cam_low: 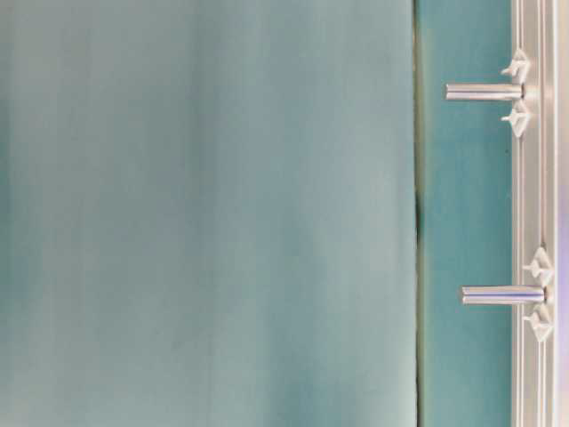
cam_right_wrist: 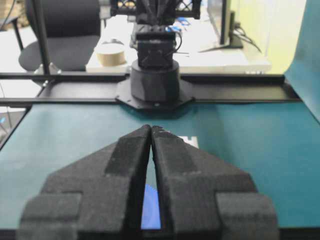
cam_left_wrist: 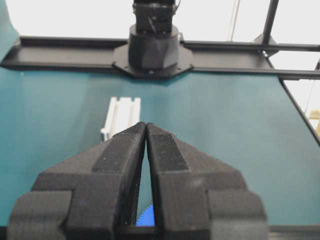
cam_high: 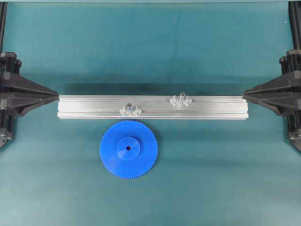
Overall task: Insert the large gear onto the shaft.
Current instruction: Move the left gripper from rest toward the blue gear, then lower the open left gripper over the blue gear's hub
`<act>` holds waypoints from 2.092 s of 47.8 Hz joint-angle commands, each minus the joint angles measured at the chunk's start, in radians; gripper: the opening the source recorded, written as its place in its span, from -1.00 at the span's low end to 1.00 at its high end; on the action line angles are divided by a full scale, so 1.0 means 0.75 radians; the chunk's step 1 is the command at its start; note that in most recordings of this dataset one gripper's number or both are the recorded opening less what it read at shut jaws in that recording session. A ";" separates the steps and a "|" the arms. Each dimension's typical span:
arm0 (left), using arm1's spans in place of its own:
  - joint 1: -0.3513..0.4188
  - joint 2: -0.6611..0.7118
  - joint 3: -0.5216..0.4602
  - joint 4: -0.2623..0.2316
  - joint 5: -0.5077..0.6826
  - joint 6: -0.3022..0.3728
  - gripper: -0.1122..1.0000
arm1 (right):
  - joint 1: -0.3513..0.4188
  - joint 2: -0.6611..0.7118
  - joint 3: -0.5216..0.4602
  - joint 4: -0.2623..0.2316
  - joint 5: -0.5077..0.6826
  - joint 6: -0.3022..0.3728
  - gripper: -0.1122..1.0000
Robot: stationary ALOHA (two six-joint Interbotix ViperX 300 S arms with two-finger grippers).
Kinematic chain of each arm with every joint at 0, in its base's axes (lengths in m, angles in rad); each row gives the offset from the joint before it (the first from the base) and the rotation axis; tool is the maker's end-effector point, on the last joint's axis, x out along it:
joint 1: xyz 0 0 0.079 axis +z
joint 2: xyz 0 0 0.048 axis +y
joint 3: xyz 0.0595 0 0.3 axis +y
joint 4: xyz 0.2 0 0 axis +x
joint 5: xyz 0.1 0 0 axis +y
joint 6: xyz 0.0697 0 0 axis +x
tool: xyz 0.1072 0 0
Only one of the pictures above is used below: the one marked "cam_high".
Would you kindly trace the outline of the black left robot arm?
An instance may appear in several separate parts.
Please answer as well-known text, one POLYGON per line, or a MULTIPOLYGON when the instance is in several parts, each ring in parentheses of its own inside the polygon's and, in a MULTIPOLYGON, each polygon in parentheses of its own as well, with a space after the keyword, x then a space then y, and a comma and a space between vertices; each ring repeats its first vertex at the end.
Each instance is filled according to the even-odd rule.
POLYGON ((59 99, 59 94, 19 74, 22 62, 14 52, 0 54, 0 147, 14 139, 17 117, 59 99))

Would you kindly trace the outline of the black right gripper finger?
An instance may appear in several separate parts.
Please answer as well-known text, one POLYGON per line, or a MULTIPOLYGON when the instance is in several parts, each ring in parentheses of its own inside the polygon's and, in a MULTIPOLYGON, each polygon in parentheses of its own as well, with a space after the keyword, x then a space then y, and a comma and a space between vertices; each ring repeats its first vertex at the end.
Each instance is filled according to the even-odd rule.
POLYGON ((243 99, 254 104, 261 105, 271 111, 277 116, 287 116, 294 114, 295 111, 301 109, 301 99, 293 97, 285 98, 260 98, 255 96, 243 96, 243 99))
POLYGON ((280 93, 294 93, 301 91, 301 72, 288 72, 266 83, 255 86, 243 92, 243 98, 263 99, 264 95, 275 97, 280 93))

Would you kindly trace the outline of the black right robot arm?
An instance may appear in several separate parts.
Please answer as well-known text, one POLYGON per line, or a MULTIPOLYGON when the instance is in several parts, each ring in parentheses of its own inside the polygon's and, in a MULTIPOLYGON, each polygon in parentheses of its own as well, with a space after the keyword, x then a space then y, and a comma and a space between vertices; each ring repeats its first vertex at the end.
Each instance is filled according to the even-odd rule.
POLYGON ((282 75, 243 92, 243 99, 261 105, 287 121, 287 139, 301 150, 301 51, 279 59, 282 75))

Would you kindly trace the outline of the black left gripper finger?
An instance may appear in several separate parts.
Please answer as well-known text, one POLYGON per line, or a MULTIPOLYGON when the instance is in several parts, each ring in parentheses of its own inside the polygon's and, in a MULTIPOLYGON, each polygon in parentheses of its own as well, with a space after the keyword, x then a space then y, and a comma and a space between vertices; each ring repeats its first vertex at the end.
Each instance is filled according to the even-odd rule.
POLYGON ((58 99, 59 94, 45 86, 39 85, 19 74, 3 72, 0 75, 0 90, 7 93, 25 93, 46 95, 58 99))
POLYGON ((8 97, 0 100, 0 108, 10 114, 21 117, 40 106, 57 101, 59 96, 49 97, 8 97))

